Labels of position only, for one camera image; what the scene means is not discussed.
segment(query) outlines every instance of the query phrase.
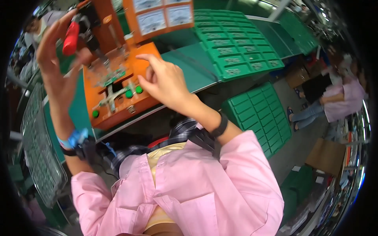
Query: blue wristband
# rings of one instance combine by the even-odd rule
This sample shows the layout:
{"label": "blue wristband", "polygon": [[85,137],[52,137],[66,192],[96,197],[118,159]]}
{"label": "blue wristband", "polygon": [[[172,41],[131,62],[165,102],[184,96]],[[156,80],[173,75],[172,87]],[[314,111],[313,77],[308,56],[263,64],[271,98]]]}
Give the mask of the blue wristband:
{"label": "blue wristband", "polygon": [[82,131],[74,130],[68,140],[58,138],[58,141],[63,148],[74,149],[78,144],[82,144],[86,138],[88,138],[88,129],[84,128]]}

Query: yellow undershirt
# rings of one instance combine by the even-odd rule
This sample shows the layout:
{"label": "yellow undershirt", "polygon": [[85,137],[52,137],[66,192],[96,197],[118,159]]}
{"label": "yellow undershirt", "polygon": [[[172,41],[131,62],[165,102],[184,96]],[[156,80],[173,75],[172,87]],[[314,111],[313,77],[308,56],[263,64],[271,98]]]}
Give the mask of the yellow undershirt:
{"label": "yellow undershirt", "polygon": [[[151,168],[154,184],[155,184],[156,164],[158,163],[159,158],[162,155],[169,153],[170,151],[183,149],[185,144],[186,144],[185,142],[171,144],[166,147],[162,147],[155,151],[152,151],[147,155],[148,164],[150,165],[150,168]],[[160,224],[160,223],[174,223],[174,221],[167,216],[165,211],[160,206],[157,206],[155,208],[155,211],[152,213],[150,219],[148,220],[147,226],[144,230],[146,231],[148,228],[154,225]]]}

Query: green plastic tray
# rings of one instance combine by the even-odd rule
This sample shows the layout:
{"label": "green plastic tray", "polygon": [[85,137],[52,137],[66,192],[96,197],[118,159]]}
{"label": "green plastic tray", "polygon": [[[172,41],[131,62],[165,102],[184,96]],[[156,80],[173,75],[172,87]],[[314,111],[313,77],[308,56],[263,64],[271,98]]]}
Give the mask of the green plastic tray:
{"label": "green plastic tray", "polygon": [[241,130],[253,130],[267,159],[291,138],[291,129],[272,84],[267,82],[222,103],[222,111]]}
{"label": "green plastic tray", "polygon": [[269,41],[241,12],[194,11],[194,31],[226,82],[284,67]]}
{"label": "green plastic tray", "polygon": [[318,40],[314,38],[307,26],[294,13],[288,10],[283,11],[279,22],[294,39],[303,54],[309,54],[319,45]]}

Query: pink shirt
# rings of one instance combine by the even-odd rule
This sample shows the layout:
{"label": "pink shirt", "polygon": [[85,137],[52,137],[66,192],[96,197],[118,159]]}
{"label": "pink shirt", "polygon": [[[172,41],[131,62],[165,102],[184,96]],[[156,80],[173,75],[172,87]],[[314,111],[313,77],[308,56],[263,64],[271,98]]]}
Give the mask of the pink shirt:
{"label": "pink shirt", "polygon": [[343,85],[331,85],[324,92],[323,97],[331,97],[344,93],[344,101],[330,102],[324,105],[324,112],[328,122],[334,122],[353,114],[362,107],[362,100],[365,96],[365,90],[355,77],[347,76],[344,80],[347,83]]}
{"label": "pink shirt", "polygon": [[154,185],[147,155],[121,164],[110,192],[103,179],[81,172],[72,195],[84,235],[141,234],[159,205],[185,236],[275,235],[284,201],[252,131],[221,149],[220,162],[188,141],[160,157]]}

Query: green button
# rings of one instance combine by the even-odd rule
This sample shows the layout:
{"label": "green button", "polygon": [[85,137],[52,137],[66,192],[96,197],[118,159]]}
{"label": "green button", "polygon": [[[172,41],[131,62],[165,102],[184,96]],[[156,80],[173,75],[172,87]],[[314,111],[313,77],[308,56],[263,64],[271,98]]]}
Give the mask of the green button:
{"label": "green button", "polygon": [[133,92],[131,90],[127,90],[125,93],[127,98],[132,98],[133,97]]}
{"label": "green button", "polygon": [[143,89],[142,89],[140,86],[137,86],[137,87],[135,88],[135,91],[136,91],[137,93],[142,93],[142,92],[143,92]]}
{"label": "green button", "polygon": [[99,112],[98,112],[98,110],[94,110],[93,112],[92,112],[92,116],[94,117],[94,118],[97,118],[98,116],[99,116]]}

